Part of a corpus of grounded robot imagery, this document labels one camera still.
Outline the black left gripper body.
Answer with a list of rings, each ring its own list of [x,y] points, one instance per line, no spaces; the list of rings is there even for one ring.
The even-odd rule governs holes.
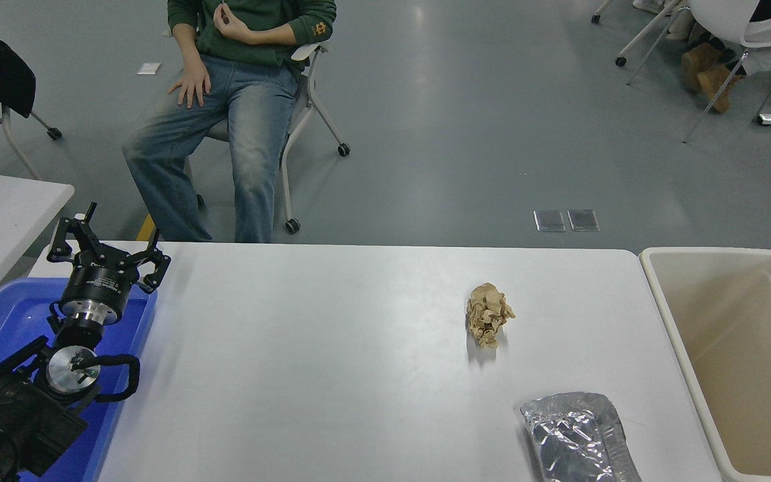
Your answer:
[[[68,286],[62,293],[62,311],[76,311],[77,302],[91,301],[105,305],[111,311],[123,311],[131,295],[133,278],[118,269],[77,264]]]

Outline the person's right hand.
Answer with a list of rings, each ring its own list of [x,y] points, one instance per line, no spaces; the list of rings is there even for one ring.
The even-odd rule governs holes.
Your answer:
[[[178,95],[178,106],[205,106],[206,97],[211,94],[211,78],[200,57],[184,58],[181,78],[169,89],[168,94],[175,92]]]

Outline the person's left hand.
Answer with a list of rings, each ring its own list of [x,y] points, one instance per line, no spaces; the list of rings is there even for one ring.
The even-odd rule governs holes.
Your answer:
[[[254,31],[236,17],[227,3],[218,4],[212,19],[213,24],[224,37],[244,43],[245,45],[254,45],[256,43]]]

